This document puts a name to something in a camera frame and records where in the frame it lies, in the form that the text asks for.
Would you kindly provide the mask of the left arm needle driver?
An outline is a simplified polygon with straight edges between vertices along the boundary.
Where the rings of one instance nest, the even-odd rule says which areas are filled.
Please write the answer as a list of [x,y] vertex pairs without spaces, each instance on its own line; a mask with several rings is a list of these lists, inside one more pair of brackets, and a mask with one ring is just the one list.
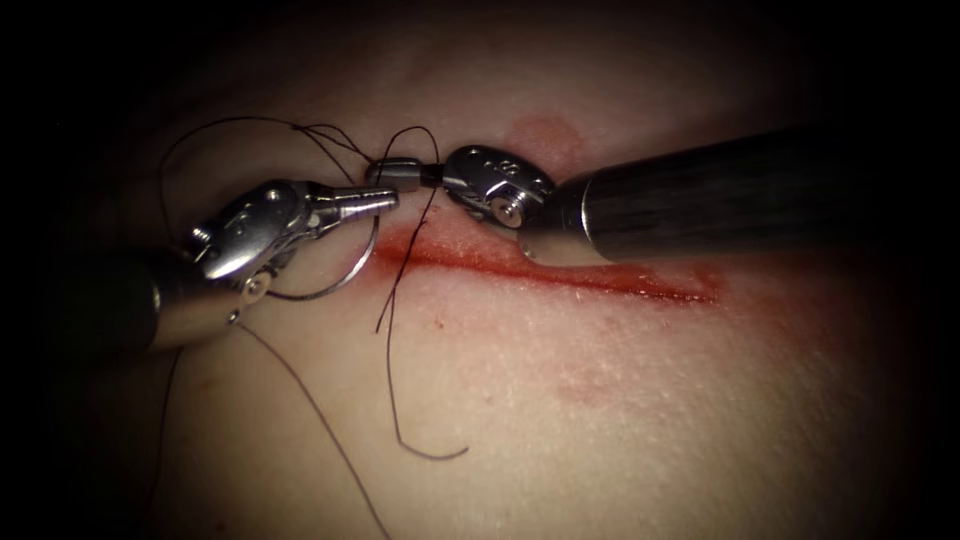
[[271,292],[270,283],[299,244],[332,224],[332,188],[312,181],[270,180],[238,196],[185,236],[185,253],[202,277],[248,306],[265,296],[308,301],[332,292]]

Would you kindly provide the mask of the right arm needle driver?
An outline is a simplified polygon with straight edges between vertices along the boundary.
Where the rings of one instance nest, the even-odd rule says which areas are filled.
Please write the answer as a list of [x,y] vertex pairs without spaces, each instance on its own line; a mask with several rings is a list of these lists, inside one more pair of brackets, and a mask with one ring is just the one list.
[[443,166],[442,186],[474,219],[505,230],[517,230],[539,215],[555,190],[540,167],[483,145],[453,151]]

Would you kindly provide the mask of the right arm needle driver jaw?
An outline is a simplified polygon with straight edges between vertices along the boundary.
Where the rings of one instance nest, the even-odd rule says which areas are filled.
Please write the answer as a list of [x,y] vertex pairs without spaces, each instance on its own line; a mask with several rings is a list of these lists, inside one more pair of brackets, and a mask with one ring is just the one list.
[[364,174],[371,186],[392,187],[401,193],[415,192],[421,188],[435,188],[443,182],[442,166],[370,166]]
[[390,157],[383,160],[384,175],[441,175],[443,164],[425,164],[412,157]]

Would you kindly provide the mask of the left arm needle driver jaw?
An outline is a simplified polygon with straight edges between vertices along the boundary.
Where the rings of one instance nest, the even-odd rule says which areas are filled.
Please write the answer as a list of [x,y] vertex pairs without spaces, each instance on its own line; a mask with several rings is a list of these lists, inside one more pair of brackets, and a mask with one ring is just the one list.
[[311,185],[311,197],[330,205],[396,206],[399,194],[392,187],[333,187]]
[[342,224],[378,217],[395,210],[397,200],[374,200],[367,202],[335,202],[316,210],[317,228],[336,228]]

